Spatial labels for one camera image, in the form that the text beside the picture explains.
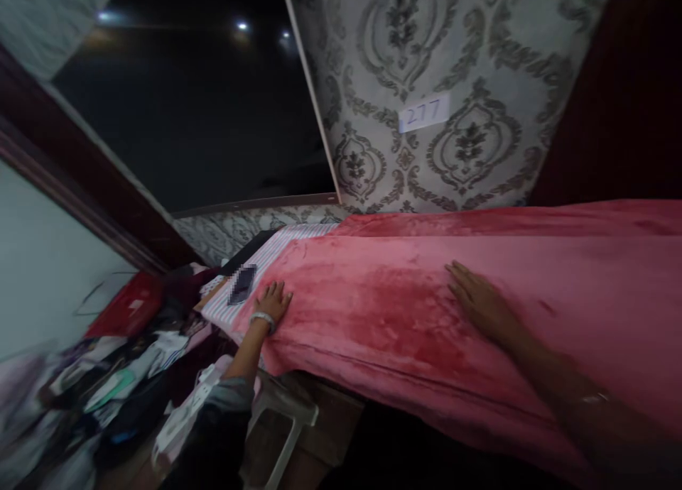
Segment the hand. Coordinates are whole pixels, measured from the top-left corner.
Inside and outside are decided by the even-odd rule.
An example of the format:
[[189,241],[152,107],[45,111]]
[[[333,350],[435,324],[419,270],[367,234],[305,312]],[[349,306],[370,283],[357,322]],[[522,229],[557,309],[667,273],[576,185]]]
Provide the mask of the hand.
[[469,321],[488,339],[503,347],[528,337],[528,331],[499,293],[483,277],[453,261],[445,265],[456,284],[448,284]]
[[284,282],[273,282],[267,288],[260,300],[256,299],[254,312],[265,312],[269,314],[275,322],[275,325],[282,319],[289,302],[293,297],[293,293],[289,293],[284,299],[282,298],[282,291],[284,290]]

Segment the gray sleeve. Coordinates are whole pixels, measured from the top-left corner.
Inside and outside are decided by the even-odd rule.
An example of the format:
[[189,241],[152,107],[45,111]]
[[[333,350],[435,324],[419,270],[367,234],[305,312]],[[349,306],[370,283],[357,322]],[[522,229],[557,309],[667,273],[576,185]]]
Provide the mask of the gray sleeve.
[[242,377],[221,380],[215,384],[206,404],[217,406],[222,412],[247,412],[254,400],[254,388]]

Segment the bracelet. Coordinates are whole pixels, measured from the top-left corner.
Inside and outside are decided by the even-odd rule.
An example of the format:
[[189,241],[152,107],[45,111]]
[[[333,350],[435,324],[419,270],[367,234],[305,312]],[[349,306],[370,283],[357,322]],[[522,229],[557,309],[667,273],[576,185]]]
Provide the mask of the bracelet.
[[273,320],[272,316],[270,316],[267,312],[254,312],[249,318],[249,325],[253,324],[256,318],[266,320],[270,324],[270,332],[268,332],[268,335],[275,333],[275,330],[277,330],[277,325],[275,325],[275,320]]

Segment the fleece blanket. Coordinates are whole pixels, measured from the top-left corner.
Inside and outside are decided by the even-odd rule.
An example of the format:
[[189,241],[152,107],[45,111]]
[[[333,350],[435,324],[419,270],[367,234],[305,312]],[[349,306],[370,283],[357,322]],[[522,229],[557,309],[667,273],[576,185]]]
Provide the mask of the fleece blanket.
[[328,236],[642,236],[682,234],[682,201],[615,200],[458,213],[351,215]]
[[682,437],[681,254],[682,237],[632,233],[292,241],[233,329],[244,332],[253,297],[284,280],[295,299],[264,347],[270,371],[325,376],[586,486],[585,462],[549,410],[462,318],[443,264],[486,276],[545,343]]

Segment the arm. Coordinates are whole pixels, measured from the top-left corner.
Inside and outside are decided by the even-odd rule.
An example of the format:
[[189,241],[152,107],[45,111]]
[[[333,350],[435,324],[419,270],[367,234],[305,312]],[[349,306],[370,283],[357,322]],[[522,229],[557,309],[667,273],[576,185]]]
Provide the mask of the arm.
[[[254,312],[265,312],[270,315],[275,325],[277,325],[284,316],[293,297],[293,293],[289,293],[286,297],[282,298],[283,290],[284,282],[272,283],[265,288],[262,298],[260,300],[256,299]],[[237,350],[234,360],[222,375],[223,380],[242,377],[247,381],[247,385],[254,386],[261,348],[269,332],[270,324],[266,320],[256,318],[244,336],[242,345]]]
[[[283,299],[283,289],[284,283],[268,286],[263,297],[256,300],[254,312],[269,314],[277,325],[292,297],[289,293]],[[261,318],[249,327],[232,363],[199,410],[175,467],[163,482],[163,490],[243,486],[239,468],[251,419],[258,360],[269,330],[270,324]]]
[[639,488],[656,481],[657,488],[679,487],[679,442],[542,345],[484,278],[456,261],[446,268],[471,323],[509,355],[608,486]]

